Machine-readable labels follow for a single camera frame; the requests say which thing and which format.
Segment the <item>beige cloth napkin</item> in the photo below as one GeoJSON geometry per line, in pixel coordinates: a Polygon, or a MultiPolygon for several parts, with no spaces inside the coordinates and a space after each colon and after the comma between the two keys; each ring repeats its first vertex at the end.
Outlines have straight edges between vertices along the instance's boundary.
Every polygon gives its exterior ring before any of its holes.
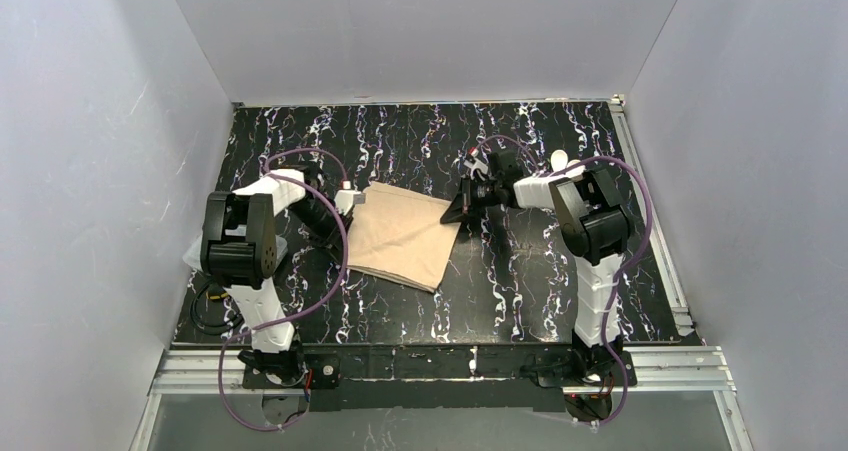
{"type": "Polygon", "coordinates": [[[373,182],[354,208],[351,270],[433,294],[444,279],[458,223],[443,224],[449,202],[373,182]]]}

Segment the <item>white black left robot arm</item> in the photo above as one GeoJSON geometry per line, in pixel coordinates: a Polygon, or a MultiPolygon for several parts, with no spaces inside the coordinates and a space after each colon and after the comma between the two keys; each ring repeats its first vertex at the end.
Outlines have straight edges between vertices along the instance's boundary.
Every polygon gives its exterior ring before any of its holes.
{"type": "Polygon", "coordinates": [[[448,202],[384,183],[359,191],[348,178],[328,197],[322,181],[318,168],[286,167],[207,199],[201,269],[234,299],[259,353],[294,347],[295,327],[274,284],[276,218],[284,211],[354,271],[430,293],[443,281],[459,231],[440,221],[448,202]]]}

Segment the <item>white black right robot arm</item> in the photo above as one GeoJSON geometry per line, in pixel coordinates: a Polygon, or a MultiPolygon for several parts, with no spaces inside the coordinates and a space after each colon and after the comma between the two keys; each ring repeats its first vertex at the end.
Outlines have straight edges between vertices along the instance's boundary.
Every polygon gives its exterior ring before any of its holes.
{"type": "Polygon", "coordinates": [[[554,151],[551,165],[548,176],[526,176],[513,152],[483,154],[471,149],[463,158],[458,192],[440,222],[477,220],[484,210],[498,205],[553,211],[578,275],[572,346],[588,363],[609,361],[604,345],[619,336],[609,299],[615,273],[624,261],[631,220],[606,170],[588,169],[563,150],[554,151]]]}

